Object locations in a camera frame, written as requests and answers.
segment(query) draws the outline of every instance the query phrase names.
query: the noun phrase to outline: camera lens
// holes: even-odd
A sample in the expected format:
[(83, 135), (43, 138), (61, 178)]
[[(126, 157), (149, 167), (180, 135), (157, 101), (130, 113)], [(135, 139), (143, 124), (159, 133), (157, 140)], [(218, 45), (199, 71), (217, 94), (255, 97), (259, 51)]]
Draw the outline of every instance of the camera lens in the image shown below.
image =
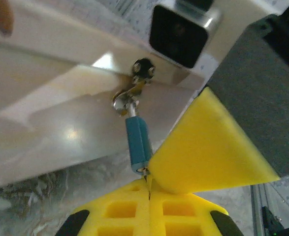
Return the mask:
[(181, 37), (183, 36), (183, 34), (185, 33), (186, 29), (185, 27), (180, 24), (180, 23), (176, 23), (174, 25), (174, 28), (173, 28), (173, 33), (176, 37)]

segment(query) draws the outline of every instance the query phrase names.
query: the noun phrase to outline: wooden stick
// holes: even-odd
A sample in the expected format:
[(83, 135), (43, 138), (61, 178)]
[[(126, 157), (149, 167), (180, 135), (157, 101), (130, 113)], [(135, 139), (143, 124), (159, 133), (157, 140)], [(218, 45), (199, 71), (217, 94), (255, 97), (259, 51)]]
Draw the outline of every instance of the wooden stick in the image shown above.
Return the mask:
[(14, 16), (8, 0), (0, 0), (0, 33), (10, 36), (13, 33)]

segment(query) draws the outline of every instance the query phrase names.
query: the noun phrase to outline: white surface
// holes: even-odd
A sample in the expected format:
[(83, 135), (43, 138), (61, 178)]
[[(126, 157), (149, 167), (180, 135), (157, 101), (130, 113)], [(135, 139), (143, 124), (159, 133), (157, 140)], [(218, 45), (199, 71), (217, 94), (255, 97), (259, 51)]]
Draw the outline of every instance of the white surface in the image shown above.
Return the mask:
[(188, 73), (148, 51), (93, 28), (79, 20), (33, 0), (11, 0), (14, 27), (11, 37), (0, 42), (35, 52), (91, 65), (107, 53), (113, 55), (111, 71), (130, 73), (130, 65), (139, 58), (150, 58), (158, 68), (154, 80), (166, 84), (182, 81)]
[[(46, 2), (53, 2), (54, 0), (42, 0)], [(119, 0), (97, 0), (104, 4), (106, 7), (109, 9), (112, 9), (112, 6), (115, 5), (115, 3)], [(126, 22), (128, 22), (132, 29), (137, 32), (137, 37), (141, 38), (142, 41), (144, 41), (146, 44), (149, 42), (149, 34), (150, 34), (150, 28), (151, 28), (151, 19), (152, 19), (152, 12), (153, 8), (156, 4), (161, 2), (162, 0), (145, 0), (145, 1), (139, 1), (138, 3), (135, 4), (133, 11), (128, 15), (124, 16)], [(231, 47), (233, 42), (237, 39), (237, 35), (240, 35), (243, 29), (247, 26), (247, 24), (250, 24), (259, 17), (264, 17), (266, 16), (269, 12), (283, 12), (285, 8), (288, 7), (289, 5), (289, 0), (265, 0), (266, 2), (269, 3), (269, 6), (266, 6), (265, 2), (263, 0), (258, 0), (258, 1), (245, 1), (245, 0), (216, 0), (216, 4), (221, 4), (221, 9), (223, 9), (223, 12), (225, 12), (225, 19), (223, 21), (223, 24), (226, 26), (221, 26), (224, 29), (219, 30), (219, 34), (223, 36), (221, 39), (221, 36), (217, 36), (215, 43), (218, 43), (216, 47), (218, 47), (220, 50), (223, 50), (222, 55), (220, 56), (221, 58), (224, 57), (224, 54), (227, 53), (229, 50), (229, 47), (226, 47), (226, 41), (228, 42), (228, 45)], [(86, 3), (86, 2), (94, 2), (94, 0), (75, 0), (75, 3)], [(247, 5), (250, 5), (251, 11), (249, 12)], [(263, 5), (264, 7), (258, 7), (257, 10), (257, 4)], [(228, 12), (231, 10), (237, 10), (235, 12), (235, 16), (233, 14), (229, 14)], [(215, 45), (211, 45), (210, 49), (213, 52), (214, 55), (217, 53), (215, 52)], [(210, 54), (203, 53), (195, 67), (193, 68), (193, 73), (196, 73), (200, 75), (203, 78), (210, 78), (211, 75), (213, 74), (213, 71), (217, 68), (218, 66), (218, 61), (215, 60)], [(194, 86), (194, 81), (190, 83), (190, 79), (185, 79), (187, 81), (184, 81), (184, 84), (186, 86), (190, 86), (193, 88)]]
[[(111, 107), (128, 77), (0, 47), (0, 185), (125, 150)], [(153, 83), (139, 111), (166, 137), (193, 90)]]
[(216, 0), (213, 3), (223, 12), (223, 20), (205, 52), (221, 62), (244, 29), (269, 14), (280, 11), (261, 0)]

